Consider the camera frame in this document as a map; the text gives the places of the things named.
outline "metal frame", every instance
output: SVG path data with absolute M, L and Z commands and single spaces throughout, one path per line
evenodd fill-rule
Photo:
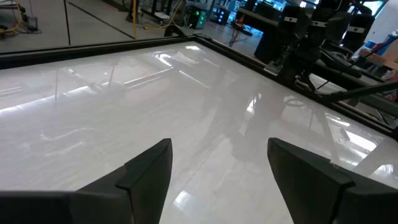
M 12 53 L 2 53 L 0 54 L 0 69 L 15 68 L 28 65 L 35 65 L 41 63 L 58 62 L 62 60 L 70 60 L 74 58 L 90 57 L 95 55 L 110 54 L 116 52 L 123 52 L 127 50 L 144 49 L 148 47 L 157 47 L 161 45 L 177 44 L 183 42 L 198 42 L 205 47 L 218 52 L 225 57 L 240 63 L 241 65 L 254 70 L 261 75 L 264 75 L 271 80 L 290 88 L 291 90 L 306 96 L 317 103 L 327 106 L 353 120 L 356 120 L 370 128 L 375 129 L 383 134 L 386 134 L 398 141 L 398 128 L 394 130 L 377 121 L 371 119 L 366 114 L 360 111 L 353 110 L 352 107 L 345 103 L 339 102 L 341 99 L 352 98 L 352 96 L 364 96 L 378 91 L 386 90 L 388 88 L 396 88 L 397 82 L 394 83 L 383 83 L 376 86 L 370 86 L 366 88 L 361 88 L 358 90 L 347 91 L 345 93 L 335 93 L 331 95 L 320 95 L 314 92 L 308 91 L 298 85 L 289 85 L 284 82 L 278 76 L 275 76 L 265 70 L 266 65 L 259 62 L 251 57 L 241 54 L 228 46 L 200 35 L 190 35 L 186 37 L 165 37 L 161 39 L 150 39 L 150 40 L 136 40 L 136 41 L 125 41 L 125 42 L 115 42 L 111 44 L 94 44 L 94 45 L 81 45 L 81 46 L 69 46 L 69 47 L 59 47 L 41 50 L 27 50 L 21 52 Z

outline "cardboard box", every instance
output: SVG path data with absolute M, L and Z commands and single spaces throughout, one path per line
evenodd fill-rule
M 398 62 L 398 40 L 393 41 L 381 56 L 391 62 Z

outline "metal pole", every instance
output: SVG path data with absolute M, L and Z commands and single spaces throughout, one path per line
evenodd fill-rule
M 68 44 L 70 45 L 69 20 L 68 20 L 68 9 L 67 9 L 67 1 L 66 0 L 63 0 L 63 7 L 65 9 L 65 19 L 67 20 Z
M 357 88 L 346 92 L 339 92 L 334 94 L 332 93 L 330 95 L 324 96 L 323 98 L 334 102 L 396 89 L 398 89 L 398 80 L 373 86 Z

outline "cable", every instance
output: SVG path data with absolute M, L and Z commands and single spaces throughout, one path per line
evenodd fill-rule
M 173 9 L 174 12 L 172 14 L 172 17 L 170 18 L 169 24 L 167 24 L 166 26 L 160 26 L 160 27 L 146 27 L 146 26 L 144 26 L 144 29 L 162 29 L 162 28 L 166 28 L 169 25 L 171 25 L 171 23 L 173 22 L 174 16 L 176 15 L 178 9 L 180 8 L 181 3 L 182 3 L 182 0 L 180 0 L 180 2 L 179 2 L 177 7 L 174 6 L 174 9 Z
M 33 17 L 32 3 L 31 3 L 31 1 L 30 1 L 30 0 L 29 0 L 29 7 L 30 7 L 30 16 L 32 16 L 32 17 Z
M 7 32 L 14 32 L 15 30 L 18 29 L 18 27 L 21 24 L 22 14 L 21 14 L 21 9 L 19 8 L 19 1 L 15 0 L 15 2 L 17 4 L 17 9 L 18 9 L 18 12 L 19 12 L 19 19 L 17 20 L 17 24 L 13 28 L 10 28 L 10 29 L 0 29 L 0 34 L 5 34 Z

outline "electronic device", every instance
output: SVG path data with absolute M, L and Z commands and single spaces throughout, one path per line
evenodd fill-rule
M 37 17 L 27 17 L 27 29 L 30 31 L 37 31 Z
M 210 18 L 210 21 L 220 25 L 225 25 L 228 22 L 228 17 L 230 13 L 231 11 L 225 7 L 215 7 L 213 9 L 213 14 Z
M 191 25 L 192 29 L 203 29 L 206 23 L 206 10 L 190 6 L 190 12 L 188 25 Z
M 279 21 L 281 15 L 279 10 L 273 8 L 267 2 L 259 2 L 254 12 L 273 21 Z

